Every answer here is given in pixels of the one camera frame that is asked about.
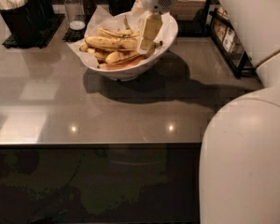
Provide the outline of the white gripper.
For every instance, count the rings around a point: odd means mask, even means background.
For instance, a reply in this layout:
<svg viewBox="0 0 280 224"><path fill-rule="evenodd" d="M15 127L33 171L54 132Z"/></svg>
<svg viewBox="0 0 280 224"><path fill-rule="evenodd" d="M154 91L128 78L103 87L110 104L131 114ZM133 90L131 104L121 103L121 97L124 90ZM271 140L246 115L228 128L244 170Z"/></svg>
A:
<svg viewBox="0 0 280 224"><path fill-rule="evenodd" d="M162 20L159 13L169 12L178 0L135 0L131 9L134 16L140 16L144 10L149 11L139 21L139 36L137 52L147 54L154 47L154 40L158 35Z"/></svg>

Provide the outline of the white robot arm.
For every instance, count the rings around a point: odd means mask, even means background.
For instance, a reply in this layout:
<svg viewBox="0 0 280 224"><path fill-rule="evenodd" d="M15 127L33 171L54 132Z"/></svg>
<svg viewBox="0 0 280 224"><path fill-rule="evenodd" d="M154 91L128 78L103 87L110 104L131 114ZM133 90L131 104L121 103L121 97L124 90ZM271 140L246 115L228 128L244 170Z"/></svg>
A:
<svg viewBox="0 0 280 224"><path fill-rule="evenodd" d="M280 224L280 0L218 0L263 87L219 109L204 135L200 224Z"/></svg>

